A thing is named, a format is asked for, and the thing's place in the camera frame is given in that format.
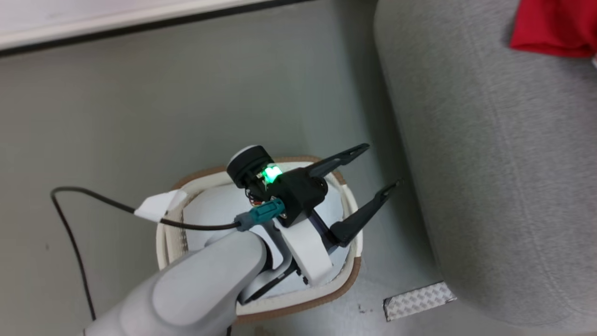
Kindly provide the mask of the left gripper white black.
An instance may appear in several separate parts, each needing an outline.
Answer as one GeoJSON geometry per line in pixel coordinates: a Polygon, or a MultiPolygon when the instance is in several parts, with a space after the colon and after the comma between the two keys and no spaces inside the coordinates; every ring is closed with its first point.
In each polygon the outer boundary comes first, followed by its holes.
{"type": "MultiPolygon", "coordinates": [[[[361,143],[315,162],[305,170],[311,178],[324,178],[337,168],[348,165],[369,148],[370,144],[361,143]]],[[[254,208],[235,218],[238,228],[247,231],[258,224],[272,222],[274,229],[281,234],[284,246],[292,254],[297,268],[312,285],[319,285],[331,270],[328,249],[349,245],[389,200],[392,193],[404,185],[404,180],[398,179],[380,189],[362,208],[343,221],[331,225],[328,238],[327,227],[317,218],[315,210],[311,217],[300,223],[289,228],[282,226],[281,219],[285,217],[283,202],[274,197],[267,200],[265,193],[267,185],[273,183],[284,171],[273,161],[264,147],[249,146],[237,152],[228,163],[227,173],[233,183],[239,189],[244,189],[248,199],[254,203],[254,208]]]]}

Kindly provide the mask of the red cloth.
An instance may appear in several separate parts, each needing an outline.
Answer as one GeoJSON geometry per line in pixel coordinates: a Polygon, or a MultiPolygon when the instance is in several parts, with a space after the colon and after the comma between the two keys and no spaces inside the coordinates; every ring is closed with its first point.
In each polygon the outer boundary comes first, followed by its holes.
{"type": "Polygon", "coordinates": [[[509,46],[542,55],[597,57],[597,0],[520,0],[509,46]]]}

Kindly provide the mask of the grey fabric sofa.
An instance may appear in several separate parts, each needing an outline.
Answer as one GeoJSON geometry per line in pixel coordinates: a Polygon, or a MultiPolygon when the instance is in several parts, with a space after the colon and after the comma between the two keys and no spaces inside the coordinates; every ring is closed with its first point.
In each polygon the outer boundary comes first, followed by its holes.
{"type": "Polygon", "coordinates": [[[597,332],[597,68],[514,51],[517,0],[379,0],[375,42],[459,302],[597,332]]]}

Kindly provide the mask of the white laundry basket brown rim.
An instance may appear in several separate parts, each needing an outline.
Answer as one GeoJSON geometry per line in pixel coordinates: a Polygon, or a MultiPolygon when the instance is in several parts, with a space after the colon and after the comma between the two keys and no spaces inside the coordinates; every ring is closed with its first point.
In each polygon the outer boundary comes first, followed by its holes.
{"type": "MultiPolygon", "coordinates": [[[[213,173],[222,172],[222,171],[226,172],[226,168],[224,166],[220,166],[220,167],[216,167],[216,168],[211,168],[211,169],[194,172],[193,174],[185,176],[181,180],[177,181],[174,185],[174,189],[182,189],[183,191],[185,191],[182,187],[186,183],[188,183],[191,179],[196,178],[198,176],[199,172],[202,172],[202,171],[206,171],[207,174],[213,174],[213,173]]],[[[177,215],[179,207],[182,204],[186,204],[187,201],[188,201],[188,199],[186,198],[185,201],[182,202],[173,212],[170,212],[168,214],[168,218],[172,219],[172,220],[176,220],[176,221],[182,221],[180,218],[175,218],[174,216],[177,215]]],[[[164,224],[158,224],[158,227],[156,228],[156,259],[157,259],[158,266],[160,269],[164,269],[174,262],[174,261],[170,262],[168,260],[168,249],[167,249],[168,242],[167,242],[167,238],[166,238],[166,233],[164,232],[165,228],[173,228],[173,227],[167,227],[164,224]]],[[[238,304],[237,308],[236,308],[236,313],[237,313],[237,317],[238,317],[237,321],[239,323],[248,323],[248,322],[255,322],[255,321],[260,321],[260,320],[265,320],[265,319],[271,319],[271,318],[279,317],[282,315],[289,315],[289,314],[297,313],[299,311],[308,310],[310,308],[315,308],[317,306],[326,304],[327,302],[331,302],[331,301],[336,300],[337,298],[340,298],[347,291],[349,291],[349,289],[351,289],[352,285],[355,283],[357,276],[360,272],[361,253],[362,253],[362,248],[363,248],[363,234],[360,233],[357,236],[361,236],[361,238],[362,238],[360,255],[354,259],[354,266],[352,268],[352,272],[350,273],[350,276],[348,277],[346,283],[343,286],[341,286],[339,289],[337,289],[337,291],[332,292],[326,296],[316,298],[315,300],[306,301],[306,302],[294,303],[292,301],[284,300],[281,302],[281,304],[277,304],[276,302],[266,302],[264,304],[257,304],[257,305],[238,304]]]]}

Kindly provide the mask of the white paper tag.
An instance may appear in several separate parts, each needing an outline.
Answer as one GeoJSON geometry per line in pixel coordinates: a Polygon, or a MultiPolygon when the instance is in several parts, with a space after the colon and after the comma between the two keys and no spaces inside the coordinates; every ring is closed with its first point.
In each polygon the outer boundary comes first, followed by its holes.
{"type": "Polygon", "coordinates": [[[142,204],[134,210],[133,215],[151,221],[152,223],[159,223],[168,212],[177,208],[186,198],[187,193],[181,189],[156,194],[146,198],[142,204]]]}

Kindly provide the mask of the white and black baseboard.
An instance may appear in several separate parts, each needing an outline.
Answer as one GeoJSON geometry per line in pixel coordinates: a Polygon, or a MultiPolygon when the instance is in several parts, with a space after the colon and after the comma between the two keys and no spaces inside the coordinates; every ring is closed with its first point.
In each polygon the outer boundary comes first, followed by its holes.
{"type": "Polygon", "coordinates": [[[177,19],[202,20],[311,0],[0,0],[0,57],[177,19]]]}

